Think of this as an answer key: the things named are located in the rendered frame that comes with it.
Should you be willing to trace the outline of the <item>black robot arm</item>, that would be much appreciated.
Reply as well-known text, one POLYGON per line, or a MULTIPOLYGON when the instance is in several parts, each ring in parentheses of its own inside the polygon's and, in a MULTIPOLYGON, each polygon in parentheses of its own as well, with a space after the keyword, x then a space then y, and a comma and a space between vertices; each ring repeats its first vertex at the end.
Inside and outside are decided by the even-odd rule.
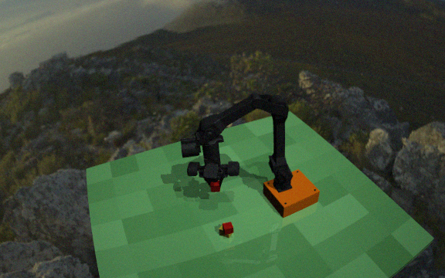
MULTIPOLYGON (((273 154, 269 155, 269 166, 274 173, 273 186, 281 193, 293 188, 290 180, 293 177, 285 157, 285 122, 289 106, 279 95, 253 93, 235 106, 231 106, 220 114, 212 114, 200 120, 195 137, 182 138, 182 157, 190 158, 201 153, 206 157, 219 154, 219 143, 224 142, 221 133, 232 122, 240 119, 255 109, 270 113, 273 118, 273 154)), ((217 182, 223 178, 224 170, 219 161, 204 165, 204 181, 217 182)))

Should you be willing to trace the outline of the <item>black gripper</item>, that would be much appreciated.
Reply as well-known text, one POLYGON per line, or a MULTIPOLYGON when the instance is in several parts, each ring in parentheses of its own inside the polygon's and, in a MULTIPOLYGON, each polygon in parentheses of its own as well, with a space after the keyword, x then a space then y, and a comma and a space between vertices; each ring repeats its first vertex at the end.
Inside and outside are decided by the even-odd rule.
MULTIPOLYGON (((219 161, 219 163, 220 163, 219 154, 216 155, 215 157, 206 157, 205 155, 203 155, 203 157, 204 157, 204 163, 206 162, 206 160, 209 161, 210 163, 215 163, 215 161, 219 161)), ((229 161, 228 164, 221 164, 221 169, 224 170, 223 178, 226 178, 228 175, 229 176, 238 176, 239 175, 239 162, 238 161, 229 161)), ((199 162, 190 162, 189 166, 187 168, 188 176, 196 176, 196 175, 198 175, 198 172, 199 172, 199 177, 203 178, 204 166, 199 166, 199 162)), ((221 187, 223 178, 221 178, 219 180, 219 187, 221 187)))

